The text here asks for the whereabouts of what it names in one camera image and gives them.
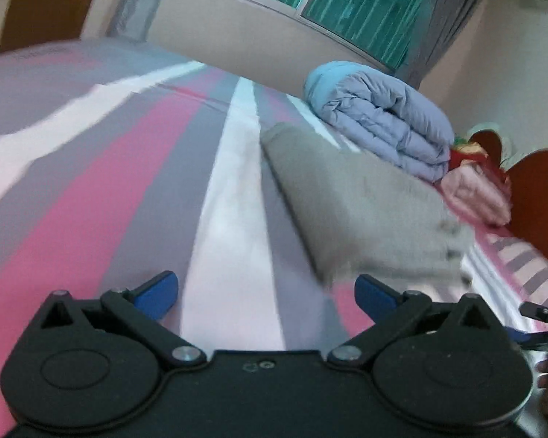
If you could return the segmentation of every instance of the gray curtain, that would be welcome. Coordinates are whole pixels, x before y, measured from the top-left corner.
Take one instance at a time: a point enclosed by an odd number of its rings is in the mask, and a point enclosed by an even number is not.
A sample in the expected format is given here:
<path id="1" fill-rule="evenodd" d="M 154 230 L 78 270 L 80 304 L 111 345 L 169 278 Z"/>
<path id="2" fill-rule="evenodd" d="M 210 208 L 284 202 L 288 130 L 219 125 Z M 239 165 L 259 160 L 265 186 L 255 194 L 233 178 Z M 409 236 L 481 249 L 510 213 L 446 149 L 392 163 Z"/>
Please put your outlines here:
<path id="1" fill-rule="evenodd" d="M 108 36 L 145 41 L 161 0 L 121 0 Z"/>
<path id="2" fill-rule="evenodd" d="M 396 77 L 418 88 L 465 27 L 479 0 L 424 0 Z"/>

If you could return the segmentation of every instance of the window sill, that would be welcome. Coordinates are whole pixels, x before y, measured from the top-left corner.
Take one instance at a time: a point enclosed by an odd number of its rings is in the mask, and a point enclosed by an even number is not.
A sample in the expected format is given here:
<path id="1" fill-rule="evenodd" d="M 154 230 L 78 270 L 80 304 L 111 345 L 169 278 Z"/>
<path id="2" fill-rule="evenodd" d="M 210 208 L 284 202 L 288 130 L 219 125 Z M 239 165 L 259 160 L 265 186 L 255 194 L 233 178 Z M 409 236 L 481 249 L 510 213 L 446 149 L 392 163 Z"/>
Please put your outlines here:
<path id="1" fill-rule="evenodd" d="M 337 36 L 335 33 L 326 30 L 322 26 L 317 25 L 316 23 L 313 23 L 312 21 L 307 20 L 306 18 L 302 17 L 300 14 L 300 10 L 297 10 L 291 6 L 288 6 L 284 3 L 281 3 L 277 0 L 244 0 L 245 2 L 255 4 L 258 6 L 262 6 L 263 8 L 270 9 L 272 11 L 276 11 L 279 14 L 282 14 L 288 18 L 291 18 L 292 20 L 296 21 L 297 23 L 306 26 L 314 31 L 317 31 L 320 34 L 323 34 L 324 36 L 328 37 L 329 39 L 332 39 L 334 42 L 339 43 L 340 45 L 344 46 L 345 48 L 349 49 L 350 51 L 354 52 L 361 58 L 364 58 L 367 63 L 378 70 L 381 70 L 382 72 L 386 74 L 392 74 L 393 70 L 388 68 L 386 65 L 379 62 L 377 59 L 371 57 L 368 53 L 365 51 L 362 51 L 357 46 L 351 44 L 349 41 L 341 38 L 340 36 Z"/>

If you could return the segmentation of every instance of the striped pillow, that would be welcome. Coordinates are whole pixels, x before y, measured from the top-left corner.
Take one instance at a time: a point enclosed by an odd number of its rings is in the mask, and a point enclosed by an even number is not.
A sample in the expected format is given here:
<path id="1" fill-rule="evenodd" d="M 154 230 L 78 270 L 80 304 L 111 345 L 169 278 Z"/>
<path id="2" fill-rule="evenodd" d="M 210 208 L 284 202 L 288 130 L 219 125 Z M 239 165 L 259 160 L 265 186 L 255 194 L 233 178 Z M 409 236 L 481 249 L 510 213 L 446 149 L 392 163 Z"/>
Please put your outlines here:
<path id="1" fill-rule="evenodd" d="M 515 237 L 485 234 L 489 257 L 506 281 L 533 303 L 548 306 L 548 260 L 535 247 Z"/>

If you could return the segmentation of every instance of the wooden headboard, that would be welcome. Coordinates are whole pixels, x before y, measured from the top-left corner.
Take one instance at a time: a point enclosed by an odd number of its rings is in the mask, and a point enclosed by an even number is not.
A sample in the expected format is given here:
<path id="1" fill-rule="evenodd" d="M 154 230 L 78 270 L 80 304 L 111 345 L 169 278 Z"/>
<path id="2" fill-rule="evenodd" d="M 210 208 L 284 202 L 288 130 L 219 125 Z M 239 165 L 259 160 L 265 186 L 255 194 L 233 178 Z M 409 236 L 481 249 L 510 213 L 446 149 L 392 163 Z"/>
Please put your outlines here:
<path id="1" fill-rule="evenodd" d="M 501 141 L 493 131 L 474 134 L 494 161 L 501 160 Z M 536 151 L 508 170 L 512 202 L 510 231 L 548 259 L 548 149 Z"/>

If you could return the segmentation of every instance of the folded gray cloth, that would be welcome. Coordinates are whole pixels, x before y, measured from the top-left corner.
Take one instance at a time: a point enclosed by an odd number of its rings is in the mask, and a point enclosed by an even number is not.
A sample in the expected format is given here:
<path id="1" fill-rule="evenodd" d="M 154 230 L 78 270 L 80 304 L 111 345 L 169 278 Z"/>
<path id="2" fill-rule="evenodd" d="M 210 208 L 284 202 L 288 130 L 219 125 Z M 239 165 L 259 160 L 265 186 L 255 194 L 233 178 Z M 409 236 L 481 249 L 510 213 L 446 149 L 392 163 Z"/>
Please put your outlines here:
<path id="1" fill-rule="evenodd" d="M 368 273 L 403 291 L 462 283 L 473 231 L 425 182 L 369 153 L 341 151 L 314 132 L 277 124 L 262 145 L 319 278 Z"/>

